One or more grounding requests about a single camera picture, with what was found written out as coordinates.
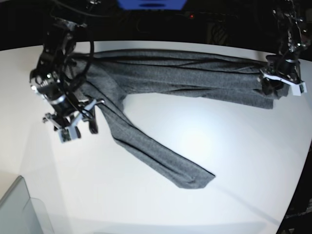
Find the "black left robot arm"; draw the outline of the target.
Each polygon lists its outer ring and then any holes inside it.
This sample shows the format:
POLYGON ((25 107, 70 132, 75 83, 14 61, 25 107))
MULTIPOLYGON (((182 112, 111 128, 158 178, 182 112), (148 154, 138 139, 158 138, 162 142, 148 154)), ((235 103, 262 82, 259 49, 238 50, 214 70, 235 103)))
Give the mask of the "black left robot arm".
POLYGON ((293 0, 276 0, 273 15, 281 30, 280 45, 277 54, 266 56, 267 64, 260 70, 258 81, 265 95, 276 95, 287 86, 294 96, 301 96, 307 87, 301 78, 299 57, 310 46, 311 39, 293 0))

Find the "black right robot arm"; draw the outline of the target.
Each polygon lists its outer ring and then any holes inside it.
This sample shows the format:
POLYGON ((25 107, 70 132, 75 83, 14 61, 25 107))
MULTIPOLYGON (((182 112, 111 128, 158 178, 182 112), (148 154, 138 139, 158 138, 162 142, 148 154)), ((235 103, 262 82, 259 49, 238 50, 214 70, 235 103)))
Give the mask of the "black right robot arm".
POLYGON ((75 91, 85 82, 94 55, 94 40, 89 39, 90 54, 83 70, 68 77, 67 69, 76 63, 72 54, 76 47, 78 28, 87 28, 87 18, 99 0, 55 0, 50 12, 50 26, 46 32, 43 51, 35 69, 30 72, 30 87, 53 108, 46 113, 43 122, 51 122, 54 130, 64 137, 79 138, 79 121, 89 123, 92 134, 98 133, 95 117, 97 100, 79 100, 75 91))

